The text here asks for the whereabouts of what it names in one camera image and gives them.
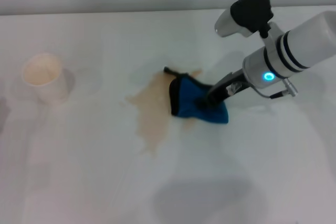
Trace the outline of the blue rag with black trim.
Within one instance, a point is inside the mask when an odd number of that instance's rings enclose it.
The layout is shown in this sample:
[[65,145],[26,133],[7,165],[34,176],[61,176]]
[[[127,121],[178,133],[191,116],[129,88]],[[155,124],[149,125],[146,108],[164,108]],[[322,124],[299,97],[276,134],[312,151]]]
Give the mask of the blue rag with black trim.
[[178,118],[196,118],[209,123],[227,124],[229,115],[225,103],[216,108],[198,108],[194,101],[205,97],[212,87],[196,80],[188,73],[179,73],[168,67],[163,72],[174,76],[169,86],[171,114]]

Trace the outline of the white paper cup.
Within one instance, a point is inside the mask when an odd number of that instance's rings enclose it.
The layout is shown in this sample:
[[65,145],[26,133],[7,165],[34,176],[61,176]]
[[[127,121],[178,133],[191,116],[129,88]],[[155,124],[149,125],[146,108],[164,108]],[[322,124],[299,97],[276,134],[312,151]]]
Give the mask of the white paper cup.
[[43,53],[30,58],[22,69],[22,80],[45,104],[61,104],[69,97],[69,89],[60,58]]

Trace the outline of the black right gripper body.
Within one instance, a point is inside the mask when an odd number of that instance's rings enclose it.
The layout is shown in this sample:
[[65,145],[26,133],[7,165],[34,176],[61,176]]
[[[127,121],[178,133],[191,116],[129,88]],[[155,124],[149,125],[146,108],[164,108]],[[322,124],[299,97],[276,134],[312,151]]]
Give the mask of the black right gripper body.
[[206,102],[207,104],[220,104],[249,87],[242,70],[231,72],[210,88],[206,95]]

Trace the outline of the brown water stain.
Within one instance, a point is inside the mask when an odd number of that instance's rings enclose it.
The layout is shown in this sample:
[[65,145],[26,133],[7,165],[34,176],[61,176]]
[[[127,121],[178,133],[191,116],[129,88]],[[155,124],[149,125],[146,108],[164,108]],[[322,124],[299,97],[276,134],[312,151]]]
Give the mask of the brown water stain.
[[141,153],[155,156],[168,134],[171,118],[169,87],[174,79],[174,75],[158,72],[145,88],[125,98],[138,111],[135,133],[144,140]]

